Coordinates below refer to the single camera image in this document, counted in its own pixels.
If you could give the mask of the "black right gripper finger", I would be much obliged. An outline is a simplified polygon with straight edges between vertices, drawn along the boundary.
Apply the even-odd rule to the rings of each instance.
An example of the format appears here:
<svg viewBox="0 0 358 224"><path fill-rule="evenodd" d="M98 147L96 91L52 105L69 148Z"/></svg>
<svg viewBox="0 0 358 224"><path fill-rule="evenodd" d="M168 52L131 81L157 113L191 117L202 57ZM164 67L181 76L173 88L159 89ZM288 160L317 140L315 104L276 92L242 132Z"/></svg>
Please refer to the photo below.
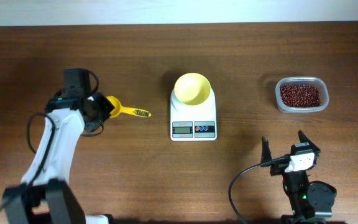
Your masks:
<svg viewBox="0 0 358 224"><path fill-rule="evenodd" d="M312 143L312 141L310 141L306 137L306 134L302 130L298 131L298 138L300 140L300 143L298 144L300 147L306 147L306 146L314 147L314 144Z"/></svg>
<svg viewBox="0 0 358 224"><path fill-rule="evenodd" d="M266 140L264 136L262 136L262 153L260 164L262 167L266 167L269 165L269 162L272 160L272 155L269 147L269 142Z"/></svg>

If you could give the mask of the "orange measuring scoop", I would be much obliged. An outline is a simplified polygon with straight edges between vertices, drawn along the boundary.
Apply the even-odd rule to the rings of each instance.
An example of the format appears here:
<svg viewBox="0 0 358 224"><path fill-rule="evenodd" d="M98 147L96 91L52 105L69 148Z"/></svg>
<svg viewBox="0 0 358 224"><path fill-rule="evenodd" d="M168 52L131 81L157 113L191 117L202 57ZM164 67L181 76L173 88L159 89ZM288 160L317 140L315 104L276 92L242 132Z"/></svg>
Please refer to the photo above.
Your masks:
<svg viewBox="0 0 358 224"><path fill-rule="evenodd" d="M107 96L106 98L114 107L114 109L110 112L110 118L116 118L121 113L129 114L132 116L138 116L142 118L151 117L151 113L147 110L123 106L121 102L114 96Z"/></svg>

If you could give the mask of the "red beans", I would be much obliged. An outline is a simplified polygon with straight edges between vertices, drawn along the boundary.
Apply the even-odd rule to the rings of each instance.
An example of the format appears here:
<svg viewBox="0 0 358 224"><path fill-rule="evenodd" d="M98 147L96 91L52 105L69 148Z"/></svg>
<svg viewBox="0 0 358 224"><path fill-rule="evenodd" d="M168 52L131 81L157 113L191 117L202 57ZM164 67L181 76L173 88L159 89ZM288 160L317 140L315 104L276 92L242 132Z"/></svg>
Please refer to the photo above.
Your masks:
<svg viewBox="0 0 358 224"><path fill-rule="evenodd" d="M311 85L281 85L280 96L286 106L312 108L321 104L319 90Z"/></svg>

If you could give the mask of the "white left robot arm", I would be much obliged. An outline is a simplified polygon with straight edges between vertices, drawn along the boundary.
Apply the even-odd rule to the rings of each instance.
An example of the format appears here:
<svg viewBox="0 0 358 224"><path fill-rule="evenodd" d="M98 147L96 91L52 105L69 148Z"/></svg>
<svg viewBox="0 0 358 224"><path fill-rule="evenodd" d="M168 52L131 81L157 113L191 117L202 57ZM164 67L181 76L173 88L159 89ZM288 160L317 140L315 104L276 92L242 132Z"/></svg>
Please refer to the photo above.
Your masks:
<svg viewBox="0 0 358 224"><path fill-rule="evenodd" d="M1 208L9 223L113 223L111 214L86 215L69 188L70 169L80 137L94 137L114 109L91 87L96 75L84 68L63 72L65 86L49 99L45 128L20 185L8 187Z"/></svg>

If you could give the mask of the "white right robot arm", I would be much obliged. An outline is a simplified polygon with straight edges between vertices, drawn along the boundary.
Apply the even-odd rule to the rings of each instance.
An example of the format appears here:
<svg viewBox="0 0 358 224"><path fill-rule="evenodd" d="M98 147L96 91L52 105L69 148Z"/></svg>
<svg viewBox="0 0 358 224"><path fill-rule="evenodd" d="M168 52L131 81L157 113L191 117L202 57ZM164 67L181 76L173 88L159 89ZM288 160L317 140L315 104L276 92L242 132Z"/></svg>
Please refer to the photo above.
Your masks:
<svg viewBox="0 0 358 224"><path fill-rule="evenodd" d="M289 154L272 158L269 142L262 138L261 166L270 168L270 175L283 178L283 190L292 209L291 215L282 215L282 223L326 223L331 218L337 190L322 181L310 182L307 172L315 167L321 152L302 131L299 143L291 146Z"/></svg>

